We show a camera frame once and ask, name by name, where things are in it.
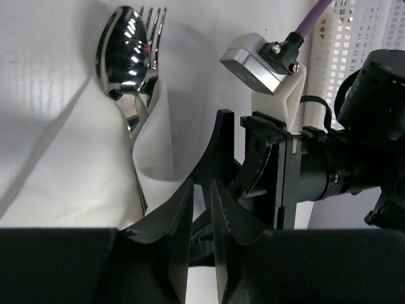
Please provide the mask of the black handled steel spoon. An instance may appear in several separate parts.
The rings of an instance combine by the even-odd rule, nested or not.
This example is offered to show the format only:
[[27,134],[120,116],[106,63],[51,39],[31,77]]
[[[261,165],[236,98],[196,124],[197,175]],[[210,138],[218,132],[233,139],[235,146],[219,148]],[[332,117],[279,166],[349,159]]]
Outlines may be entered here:
[[150,64],[144,22],[131,6],[120,6],[109,18],[96,51],[96,73],[105,95],[118,101],[138,99]]

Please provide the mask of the black handled steel fork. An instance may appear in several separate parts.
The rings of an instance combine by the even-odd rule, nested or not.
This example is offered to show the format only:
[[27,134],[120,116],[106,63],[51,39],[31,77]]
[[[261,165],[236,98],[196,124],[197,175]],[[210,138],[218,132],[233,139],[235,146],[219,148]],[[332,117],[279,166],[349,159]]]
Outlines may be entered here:
[[146,28],[150,60],[146,80],[135,100],[142,101],[148,110],[152,110],[153,107],[151,106],[151,99],[153,96],[154,87],[159,78],[159,50],[161,35],[167,14],[167,7],[157,8],[155,15],[153,15],[154,8],[150,7],[146,17],[143,17],[143,12],[144,7],[141,6],[139,15]]

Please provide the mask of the white paper napkin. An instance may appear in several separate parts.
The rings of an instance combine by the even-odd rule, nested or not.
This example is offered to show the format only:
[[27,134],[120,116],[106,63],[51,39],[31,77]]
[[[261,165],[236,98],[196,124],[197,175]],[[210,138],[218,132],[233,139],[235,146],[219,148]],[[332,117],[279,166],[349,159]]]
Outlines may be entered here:
[[164,82],[157,82],[145,117],[130,134],[118,107],[89,80],[1,198],[1,227],[122,229],[179,186]]

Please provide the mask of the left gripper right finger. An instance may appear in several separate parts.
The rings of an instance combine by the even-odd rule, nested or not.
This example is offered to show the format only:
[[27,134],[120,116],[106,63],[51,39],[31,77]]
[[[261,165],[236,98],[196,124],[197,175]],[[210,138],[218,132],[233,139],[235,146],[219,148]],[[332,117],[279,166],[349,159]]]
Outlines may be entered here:
[[403,303],[404,234],[274,230],[211,183],[220,303]]

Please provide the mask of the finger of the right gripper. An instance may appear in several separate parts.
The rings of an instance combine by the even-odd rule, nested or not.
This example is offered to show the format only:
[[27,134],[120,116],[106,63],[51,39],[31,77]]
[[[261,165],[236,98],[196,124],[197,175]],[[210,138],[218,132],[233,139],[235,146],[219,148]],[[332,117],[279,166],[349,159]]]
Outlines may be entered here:
[[192,224],[190,266],[237,265],[269,226],[236,203],[222,186],[210,191],[211,208]]

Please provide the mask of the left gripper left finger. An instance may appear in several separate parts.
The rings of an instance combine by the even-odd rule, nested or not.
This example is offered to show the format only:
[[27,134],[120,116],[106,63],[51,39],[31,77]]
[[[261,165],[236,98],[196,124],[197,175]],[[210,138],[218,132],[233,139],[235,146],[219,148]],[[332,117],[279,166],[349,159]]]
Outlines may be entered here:
[[137,223],[4,228],[2,303],[184,303],[194,183]]

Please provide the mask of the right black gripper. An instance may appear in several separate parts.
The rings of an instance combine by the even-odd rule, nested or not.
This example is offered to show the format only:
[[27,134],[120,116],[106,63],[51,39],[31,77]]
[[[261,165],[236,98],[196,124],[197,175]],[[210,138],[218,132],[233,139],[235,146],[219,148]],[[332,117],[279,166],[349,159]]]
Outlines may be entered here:
[[[203,190],[211,180],[225,187],[240,165],[234,158],[234,119],[218,110],[209,143],[191,173]],[[349,188],[351,161],[342,142],[314,127],[299,135],[286,124],[259,112],[242,117],[245,160],[239,170],[239,204],[273,229],[293,229],[299,200],[319,200]]]

